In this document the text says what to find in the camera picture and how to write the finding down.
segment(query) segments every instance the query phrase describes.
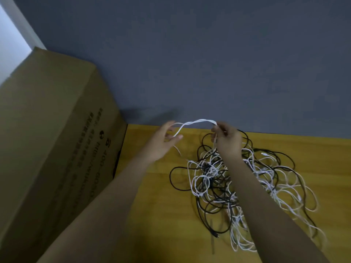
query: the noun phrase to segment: yellow wooden surface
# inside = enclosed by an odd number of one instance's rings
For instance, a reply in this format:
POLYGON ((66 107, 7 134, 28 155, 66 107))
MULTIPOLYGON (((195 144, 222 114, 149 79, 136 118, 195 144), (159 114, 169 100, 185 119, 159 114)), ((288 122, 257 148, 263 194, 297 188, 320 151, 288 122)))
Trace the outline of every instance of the yellow wooden surface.
MULTIPOLYGON (((128 126, 117 174, 155 129, 145 125, 128 126)), ((234 252, 228 235, 214 238, 213 254, 211 235, 197 216, 191 192, 175 190, 169 183, 170 170, 186 166, 186 159, 196 159, 200 140, 208 132, 182 129, 184 138, 177 145, 182 157, 172 148, 148 169, 111 262, 260 262, 257 253, 234 252)), ((320 203, 319 210, 309 214, 327 235, 324 253, 331 262, 351 262, 351 140, 248 135, 254 147, 281 151, 294 159, 296 171, 320 203)), ((186 185, 186 172, 178 172, 176 180, 186 185)))

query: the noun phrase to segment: person's right arm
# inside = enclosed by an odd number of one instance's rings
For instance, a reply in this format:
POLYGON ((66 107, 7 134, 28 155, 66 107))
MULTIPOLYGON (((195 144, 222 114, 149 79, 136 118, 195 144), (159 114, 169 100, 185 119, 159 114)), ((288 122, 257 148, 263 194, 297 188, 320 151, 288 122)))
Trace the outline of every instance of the person's right arm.
POLYGON ((217 135, 217 149, 229 170, 262 262, 329 262, 303 230, 274 202, 243 162, 240 132, 226 123, 218 125, 212 129, 217 135))

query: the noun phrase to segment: cardboard box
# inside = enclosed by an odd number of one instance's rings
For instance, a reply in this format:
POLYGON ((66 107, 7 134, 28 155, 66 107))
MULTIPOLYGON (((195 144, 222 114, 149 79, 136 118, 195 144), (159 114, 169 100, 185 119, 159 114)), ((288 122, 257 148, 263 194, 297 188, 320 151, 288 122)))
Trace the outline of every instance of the cardboard box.
POLYGON ((0 86, 0 261, 36 262, 113 179, 126 123, 95 65, 35 48, 0 86))

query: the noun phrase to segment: cable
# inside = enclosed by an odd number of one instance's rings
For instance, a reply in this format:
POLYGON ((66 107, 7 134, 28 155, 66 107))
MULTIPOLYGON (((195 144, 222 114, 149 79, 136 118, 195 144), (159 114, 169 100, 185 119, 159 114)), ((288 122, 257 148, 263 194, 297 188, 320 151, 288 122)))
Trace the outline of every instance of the cable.
MULTIPOLYGON (((199 119, 194 122, 175 123, 181 124, 176 132, 176 136, 185 125, 191 125, 198 122, 210 122, 217 125, 213 120, 199 119)), ((245 164, 250 168, 253 175, 266 190, 266 192, 274 199, 274 201, 283 210, 289 212, 293 220, 301 220, 308 226, 309 236, 315 238, 318 233, 322 234, 325 246, 327 241, 325 233, 319 229, 311 219, 307 211, 316 211, 318 209, 318 201, 314 192, 305 184, 303 177, 295 171, 295 162, 285 153, 272 151, 268 149, 254 148, 252 141, 248 135, 243 133, 243 148, 241 155, 245 164), (283 166, 281 156, 287 157, 292 167, 283 166), (302 189, 302 196, 298 192, 298 188, 302 189), (314 207, 306 207, 307 191, 311 192, 314 198, 314 207), (289 194, 293 203, 287 204, 279 197, 281 193, 289 194)), ((201 140, 201 145, 197 149, 197 160, 188 160, 187 167, 174 167, 169 173, 169 181, 171 185, 179 191, 191 191, 195 195, 196 207, 198 215, 203 225, 214 236, 219 237, 220 234, 230 232, 230 241, 233 250, 256 251, 256 247, 248 231, 244 214, 239 205, 239 201, 235 192, 231 191, 231 180, 227 167, 224 165, 216 148, 216 138, 214 146, 204 144, 206 134, 201 140), (177 188, 173 181, 173 171, 176 169, 186 169, 189 178, 189 188, 177 188), (218 214, 225 211, 228 216, 228 225, 224 230, 214 229, 208 222, 208 215, 218 214)))

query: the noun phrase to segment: wall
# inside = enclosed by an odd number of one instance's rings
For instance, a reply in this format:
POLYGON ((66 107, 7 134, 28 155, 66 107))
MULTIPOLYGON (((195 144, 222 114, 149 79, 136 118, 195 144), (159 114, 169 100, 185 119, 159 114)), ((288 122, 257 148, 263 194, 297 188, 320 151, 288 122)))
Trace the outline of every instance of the wall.
POLYGON ((0 5, 0 85, 31 51, 0 5))
POLYGON ((351 138, 349 0, 15 2, 48 49, 97 64, 129 123, 351 138))

